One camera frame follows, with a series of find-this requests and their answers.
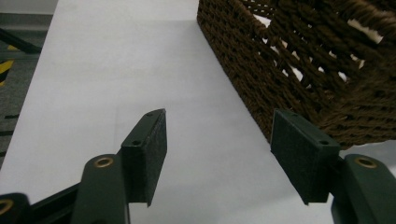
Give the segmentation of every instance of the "floor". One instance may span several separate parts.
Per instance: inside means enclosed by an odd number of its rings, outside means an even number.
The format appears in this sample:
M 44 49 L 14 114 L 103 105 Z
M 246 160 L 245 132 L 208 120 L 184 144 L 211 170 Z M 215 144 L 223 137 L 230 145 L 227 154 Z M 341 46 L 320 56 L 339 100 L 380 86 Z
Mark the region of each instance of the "floor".
M 51 16 L 0 14 L 0 28 L 36 46 L 42 47 Z M 8 45 L 0 41 L 0 50 Z M 0 169 L 18 122 L 26 93 L 38 59 L 15 60 L 0 86 Z

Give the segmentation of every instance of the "brown wicker basket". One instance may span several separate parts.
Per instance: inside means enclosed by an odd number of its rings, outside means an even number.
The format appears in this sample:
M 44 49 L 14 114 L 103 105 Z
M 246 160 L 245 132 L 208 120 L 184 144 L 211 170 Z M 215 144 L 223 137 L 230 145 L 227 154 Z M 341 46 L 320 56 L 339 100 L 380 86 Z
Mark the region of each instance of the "brown wicker basket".
M 267 139 L 283 108 L 349 148 L 396 139 L 395 14 L 393 0 L 200 0 L 197 20 Z

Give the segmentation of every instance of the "white surface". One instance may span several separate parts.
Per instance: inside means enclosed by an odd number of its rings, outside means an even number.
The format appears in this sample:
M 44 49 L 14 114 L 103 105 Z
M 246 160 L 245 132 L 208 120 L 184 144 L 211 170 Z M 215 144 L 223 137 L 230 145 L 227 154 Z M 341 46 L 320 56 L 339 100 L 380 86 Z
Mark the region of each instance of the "white surface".
M 0 173 L 35 203 L 166 108 L 168 154 L 133 223 L 332 223 L 303 205 L 196 21 L 198 1 L 61 0 Z
M 58 0 L 0 0 L 0 13 L 51 15 L 57 3 Z

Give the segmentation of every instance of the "woven basket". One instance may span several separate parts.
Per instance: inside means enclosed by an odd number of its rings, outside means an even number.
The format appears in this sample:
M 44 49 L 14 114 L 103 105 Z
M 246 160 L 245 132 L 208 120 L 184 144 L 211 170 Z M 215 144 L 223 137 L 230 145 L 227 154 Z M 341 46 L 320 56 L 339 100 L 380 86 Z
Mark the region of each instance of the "woven basket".
M 393 0 L 200 0 L 197 20 L 268 140 L 283 108 L 349 148 L 396 139 L 395 15 Z

